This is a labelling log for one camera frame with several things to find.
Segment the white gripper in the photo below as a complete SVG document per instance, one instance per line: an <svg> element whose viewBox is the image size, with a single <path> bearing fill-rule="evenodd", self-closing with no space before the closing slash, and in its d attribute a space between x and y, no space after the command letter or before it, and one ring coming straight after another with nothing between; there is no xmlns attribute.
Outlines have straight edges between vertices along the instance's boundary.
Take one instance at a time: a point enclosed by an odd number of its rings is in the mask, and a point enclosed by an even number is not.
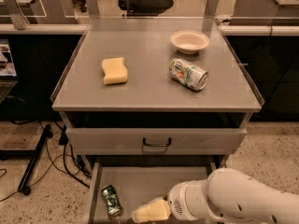
<svg viewBox="0 0 299 224"><path fill-rule="evenodd" d="M206 181L193 180L175 185L168 192L167 201L156 198L138 207L132 212L132 220L134 223L167 220L171 213L178 220L209 218Z"/></svg>

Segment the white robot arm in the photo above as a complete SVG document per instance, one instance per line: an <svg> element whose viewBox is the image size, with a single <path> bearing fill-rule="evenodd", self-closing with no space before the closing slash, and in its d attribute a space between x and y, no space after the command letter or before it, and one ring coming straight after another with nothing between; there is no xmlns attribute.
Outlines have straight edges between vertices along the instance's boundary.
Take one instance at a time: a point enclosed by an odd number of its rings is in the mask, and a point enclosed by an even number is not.
<svg viewBox="0 0 299 224"><path fill-rule="evenodd" d="M220 168L205 180L175 185L165 199L154 199L132 213L135 223L171 216L182 221L299 224L299 196L270 188L235 169Z"/></svg>

